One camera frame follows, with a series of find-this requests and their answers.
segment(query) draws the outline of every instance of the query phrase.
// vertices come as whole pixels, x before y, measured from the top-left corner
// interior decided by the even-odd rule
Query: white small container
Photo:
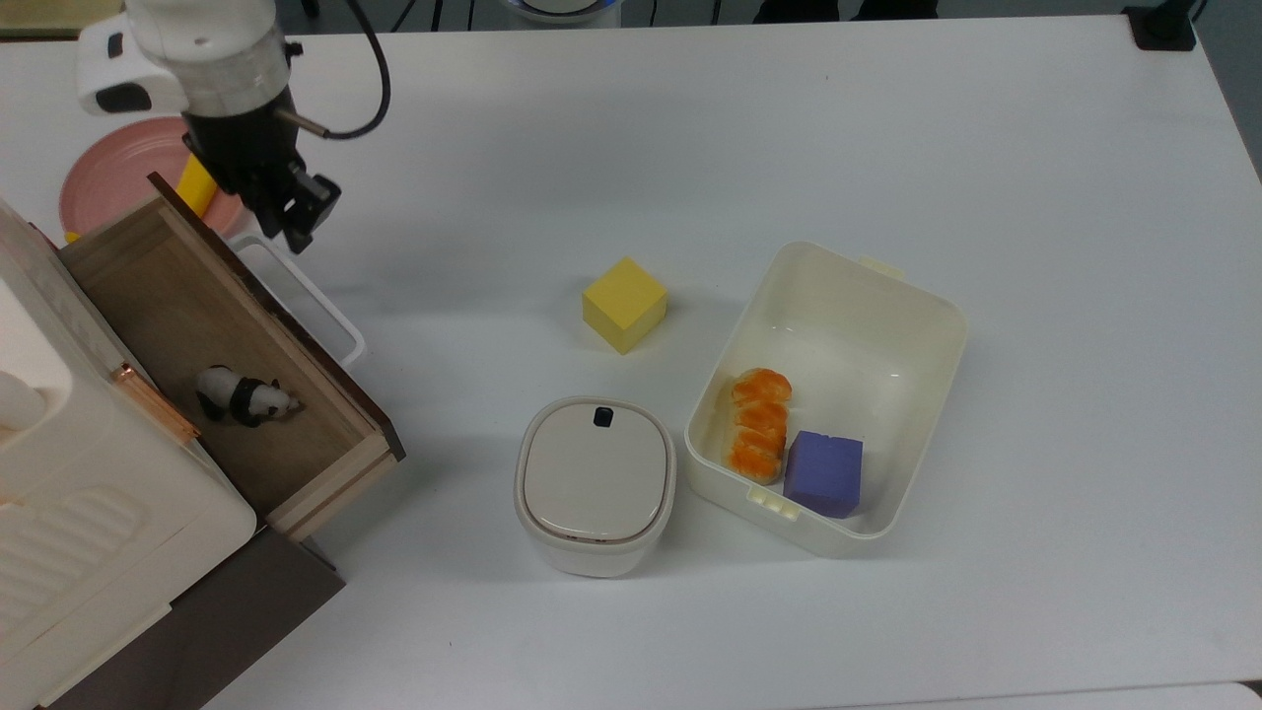
[[[656,417],[616,400],[562,400],[521,443],[517,518],[558,570],[616,578],[661,536],[675,475],[675,446]]]
[[[698,494],[824,557],[893,527],[955,380],[968,323],[900,277],[798,241],[776,253],[745,308],[684,434]],[[750,368],[789,378],[799,431],[863,443],[859,506],[827,518],[723,465],[728,387]]]

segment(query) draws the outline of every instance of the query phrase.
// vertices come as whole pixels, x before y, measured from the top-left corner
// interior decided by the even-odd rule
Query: toy panda
[[[244,378],[223,366],[215,366],[197,376],[197,401],[212,422],[231,414],[233,420],[247,428],[259,426],[264,417],[279,417],[302,406],[280,390],[279,382],[271,381],[269,386]]]

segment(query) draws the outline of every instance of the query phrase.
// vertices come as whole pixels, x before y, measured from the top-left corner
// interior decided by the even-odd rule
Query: purple cube
[[[844,518],[859,504],[863,443],[798,433],[785,463],[785,498],[829,518]]]

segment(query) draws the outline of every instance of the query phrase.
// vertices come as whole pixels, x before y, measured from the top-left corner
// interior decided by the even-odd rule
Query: open drawer
[[[155,194],[59,251],[136,366],[201,431],[279,532],[310,535],[404,458],[385,414],[156,174]],[[211,421],[198,373],[276,380],[303,409],[256,429]]]

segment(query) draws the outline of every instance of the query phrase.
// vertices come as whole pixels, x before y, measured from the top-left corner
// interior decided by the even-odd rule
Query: pink plate
[[[172,187],[188,161],[183,119],[149,119],[120,127],[87,149],[62,183],[62,227],[87,233],[135,207],[153,193],[154,170]],[[236,233],[245,206],[223,190],[215,193],[202,221],[227,238]]]

